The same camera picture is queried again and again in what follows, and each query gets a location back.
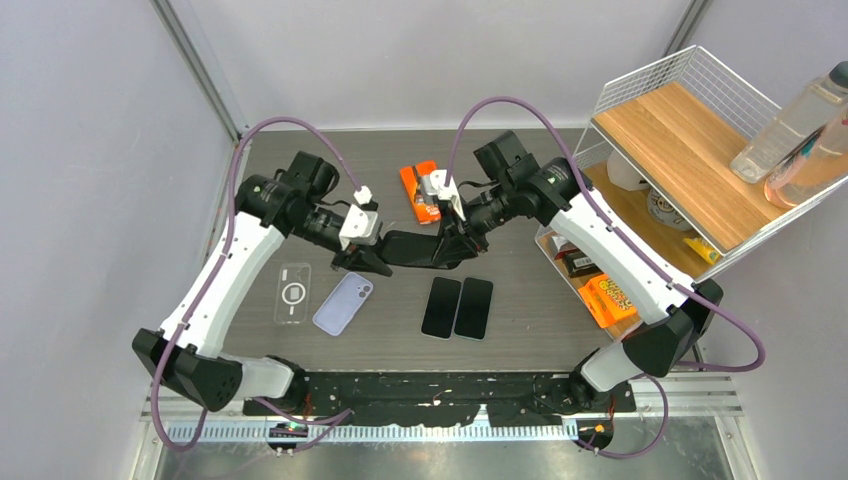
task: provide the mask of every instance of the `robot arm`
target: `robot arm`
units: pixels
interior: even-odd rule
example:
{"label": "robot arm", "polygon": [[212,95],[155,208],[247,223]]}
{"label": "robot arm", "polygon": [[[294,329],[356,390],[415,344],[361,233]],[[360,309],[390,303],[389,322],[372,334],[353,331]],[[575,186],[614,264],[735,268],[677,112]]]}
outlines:
{"label": "robot arm", "polygon": [[[439,198],[442,213],[437,236],[388,232],[379,246],[390,265],[426,268],[456,267],[488,249],[486,233],[516,216],[532,217],[568,238],[613,278],[637,307],[642,323],[622,339],[596,350],[572,373],[572,404],[588,408],[603,401],[615,385],[642,373],[665,376],[703,335],[712,312],[671,288],[608,227],[580,191],[568,162],[555,158],[540,167],[516,135],[507,131],[474,152],[486,175],[495,183],[490,190],[465,202],[446,173],[437,171],[424,182]],[[590,187],[593,200],[633,243],[664,269],[672,281],[692,285],[696,293],[717,304],[718,285],[707,280],[693,285],[639,238]]]}
{"label": "robot arm", "polygon": [[[346,217],[318,206],[337,183],[333,166],[303,152],[288,171],[279,170],[274,178],[254,175],[242,183],[232,246],[167,360],[163,385],[213,412],[233,398],[287,395],[297,381],[296,365],[271,357],[234,357],[222,353],[222,347],[256,275],[288,235],[335,252],[333,268],[392,274],[373,251],[381,225],[370,198],[358,199],[362,208],[350,206]],[[220,239],[194,285],[159,330],[141,329],[133,339],[133,350],[151,375],[186,308],[225,254],[225,240]]]}

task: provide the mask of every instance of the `water bottle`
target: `water bottle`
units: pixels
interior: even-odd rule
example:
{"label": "water bottle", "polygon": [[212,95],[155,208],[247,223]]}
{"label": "water bottle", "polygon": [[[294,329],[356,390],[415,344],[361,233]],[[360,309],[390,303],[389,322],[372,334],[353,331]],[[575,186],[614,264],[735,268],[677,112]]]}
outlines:
{"label": "water bottle", "polygon": [[848,174],[848,105],[778,165],[765,185],[766,198],[791,208]]}
{"label": "water bottle", "polygon": [[757,183],[812,132],[848,104],[848,61],[816,78],[730,163],[742,180]]}

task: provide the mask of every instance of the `bottle cap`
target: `bottle cap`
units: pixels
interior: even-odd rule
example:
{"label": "bottle cap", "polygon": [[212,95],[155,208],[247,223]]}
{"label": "bottle cap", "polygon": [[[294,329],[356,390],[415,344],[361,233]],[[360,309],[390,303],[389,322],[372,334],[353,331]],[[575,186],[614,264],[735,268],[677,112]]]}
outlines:
{"label": "bottle cap", "polygon": [[848,61],[839,62],[828,75],[833,83],[848,88]]}

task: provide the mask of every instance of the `white wall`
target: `white wall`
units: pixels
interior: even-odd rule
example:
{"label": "white wall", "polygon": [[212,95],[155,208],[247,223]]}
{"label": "white wall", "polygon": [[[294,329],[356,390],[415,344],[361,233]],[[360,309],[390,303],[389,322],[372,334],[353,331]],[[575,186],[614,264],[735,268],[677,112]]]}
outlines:
{"label": "white wall", "polygon": [[[181,0],[248,123],[454,128],[491,95],[584,126],[601,87],[662,56],[688,0]],[[538,124],[493,107],[473,126]]]}
{"label": "white wall", "polygon": [[0,478],[115,480],[231,149],[147,1],[6,2],[0,71]]}
{"label": "white wall", "polygon": [[[717,0],[692,42],[785,105],[809,79],[848,60],[846,18],[845,0]],[[718,279],[725,305],[766,344],[765,365],[734,382],[769,479],[844,478],[848,469],[846,238],[843,188]],[[720,319],[703,345],[713,361],[753,356]]]}

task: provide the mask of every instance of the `black metal base plate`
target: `black metal base plate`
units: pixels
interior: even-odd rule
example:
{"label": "black metal base plate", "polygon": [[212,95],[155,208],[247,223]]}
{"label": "black metal base plate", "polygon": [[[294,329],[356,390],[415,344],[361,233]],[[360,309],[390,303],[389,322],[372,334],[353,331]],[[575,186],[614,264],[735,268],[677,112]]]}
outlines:
{"label": "black metal base plate", "polygon": [[[557,414],[578,413],[565,400],[567,373],[307,372],[306,376],[308,402],[292,413],[328,417],[350,408],[354,415],[346,423],[352,425],[467,425],[481,405],[493,427],[558,425]],[[613,389],[612,398],[617,412],[636,411],[627,383]],[[606,413],[610,401],[588,412]],[[253,401],[245,402],[244,414],[272,415]]]}

